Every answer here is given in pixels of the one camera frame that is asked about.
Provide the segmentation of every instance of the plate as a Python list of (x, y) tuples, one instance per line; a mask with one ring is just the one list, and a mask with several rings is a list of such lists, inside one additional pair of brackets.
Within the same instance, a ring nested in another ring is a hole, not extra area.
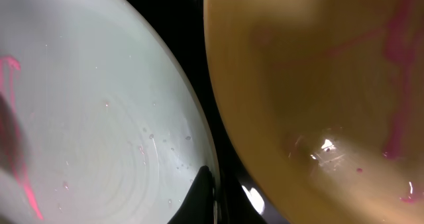
[(423, 1), (205, 0), (226, 130), (291, 223), (423, 222)]
[(219, 182), (185, 74), (125, 0), (0, 0), (0, 56), (12, 223), (167, 223), (201, 166)]

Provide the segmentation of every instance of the black pointed object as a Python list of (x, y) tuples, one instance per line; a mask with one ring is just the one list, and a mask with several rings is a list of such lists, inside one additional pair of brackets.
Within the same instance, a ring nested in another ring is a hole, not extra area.
[(202, 166), (193, 184), (168, 224), (213, 224), (213, 178), (207, 166)]

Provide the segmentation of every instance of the white bowl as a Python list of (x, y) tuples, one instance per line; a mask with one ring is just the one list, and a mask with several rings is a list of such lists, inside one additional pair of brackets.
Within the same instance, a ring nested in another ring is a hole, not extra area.
[(166, 223), (200, 166), (218, 174), (187, 78), (125, 0), (0, 0), (0, 56), (26, 140), (0, 170), (11, 222)]

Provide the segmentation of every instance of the yellow bowl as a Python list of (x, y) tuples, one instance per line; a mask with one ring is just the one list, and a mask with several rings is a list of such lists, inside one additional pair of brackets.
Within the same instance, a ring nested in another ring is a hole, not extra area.
[(205, 0), (225, 127), (291, 223), (424, 222), (423, 13), (424, 0)]

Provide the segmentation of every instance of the white ceramic surface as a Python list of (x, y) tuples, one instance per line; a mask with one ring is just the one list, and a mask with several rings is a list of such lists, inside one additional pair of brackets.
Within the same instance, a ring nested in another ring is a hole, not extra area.
[(125, 0), (0, 0), (6, 55), (21, 65), (13, 87), (3, 66), (27, 140), (20, 175), (44, 219), (25, 181), (0, 170), (0, 214), (13, 223), (166, 223), (200, 166), (217, 174), (182, 69)]

